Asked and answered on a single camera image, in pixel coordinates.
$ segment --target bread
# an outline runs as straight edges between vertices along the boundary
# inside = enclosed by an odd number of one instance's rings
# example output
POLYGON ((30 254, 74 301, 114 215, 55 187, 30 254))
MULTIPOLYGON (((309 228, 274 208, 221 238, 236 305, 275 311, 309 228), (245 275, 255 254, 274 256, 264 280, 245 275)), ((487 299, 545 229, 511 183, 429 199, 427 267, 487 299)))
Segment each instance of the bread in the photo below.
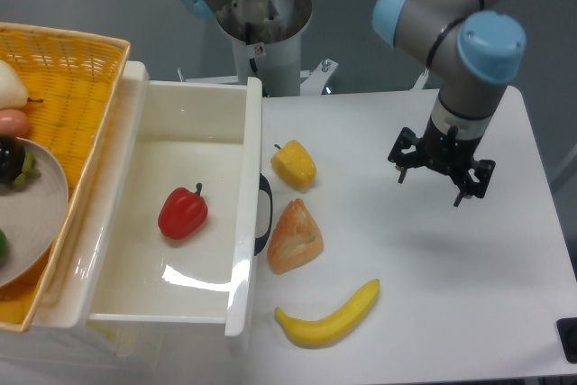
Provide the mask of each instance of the bread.
POLYGON ((277 222, 269 242, 267 259, 278 274, 294 270, 312 261, 323 250, 321 235, 315 220, 297 198, 288 203, 277 222))

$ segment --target white plate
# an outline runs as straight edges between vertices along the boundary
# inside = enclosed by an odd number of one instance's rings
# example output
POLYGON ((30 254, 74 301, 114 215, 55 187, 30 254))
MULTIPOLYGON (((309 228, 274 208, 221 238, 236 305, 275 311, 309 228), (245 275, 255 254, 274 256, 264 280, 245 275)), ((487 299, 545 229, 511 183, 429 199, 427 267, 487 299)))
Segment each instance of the white plate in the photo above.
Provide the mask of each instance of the white plate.
POLYGON ((0 286, 26 272, 50 247, 64 221, 69 187, 58 160, 39 144, 23 141, 41 175, 24 190, 0 185, 0 229, 7 252, 0 260, 0 286))

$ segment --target yellow banana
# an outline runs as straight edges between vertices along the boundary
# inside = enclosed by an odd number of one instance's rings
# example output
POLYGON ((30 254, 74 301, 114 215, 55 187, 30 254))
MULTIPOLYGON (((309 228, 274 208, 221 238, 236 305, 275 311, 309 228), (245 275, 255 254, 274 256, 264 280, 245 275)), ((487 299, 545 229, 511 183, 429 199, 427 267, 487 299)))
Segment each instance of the yellow banana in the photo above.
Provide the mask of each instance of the yellow banana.
POLYGON ((367 316, 377 302, 379 292, 379 280, 370 280, 332 315, 316 321, 290 317, 279 307, 275 308, 274 316, 294 344, 308 347, 325 346, 349 334, 367 316))

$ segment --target yellow basket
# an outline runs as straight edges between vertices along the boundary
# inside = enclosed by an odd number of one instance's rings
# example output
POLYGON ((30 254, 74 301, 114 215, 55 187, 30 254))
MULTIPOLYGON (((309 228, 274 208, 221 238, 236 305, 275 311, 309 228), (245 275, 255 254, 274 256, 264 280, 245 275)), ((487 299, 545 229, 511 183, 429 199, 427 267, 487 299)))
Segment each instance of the yellow basket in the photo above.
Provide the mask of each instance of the yellow basket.
POLYGON ((14 68, 30 99, 27 136, 59 160, 69 183, 65 221, 49 251, 0 288, 0 330, 30 327, 56 270, 62 244, 88 192, 104 141, 114 91, 130 53, 128 41, 83 32, 0 23, 0 60, 14 68))

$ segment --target black handle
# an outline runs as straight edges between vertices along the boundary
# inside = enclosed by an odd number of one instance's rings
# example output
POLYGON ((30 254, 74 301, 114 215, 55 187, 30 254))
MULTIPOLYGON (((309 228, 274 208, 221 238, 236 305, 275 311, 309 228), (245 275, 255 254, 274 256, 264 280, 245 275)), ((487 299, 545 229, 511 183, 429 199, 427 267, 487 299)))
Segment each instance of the black handle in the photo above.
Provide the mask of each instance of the black handle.
POLYGON ((256 256, 259 252, 264 249, 270 236, 270 229, 272 228, 272 190, 270 189, 269 181, 261 173, 261 180, 259 181, 259 191, 264 191, 269 196, 270 200, 270 216, 269 216, 269 228, 263 236, 259 236, 254 240, 254 255, 256 256))

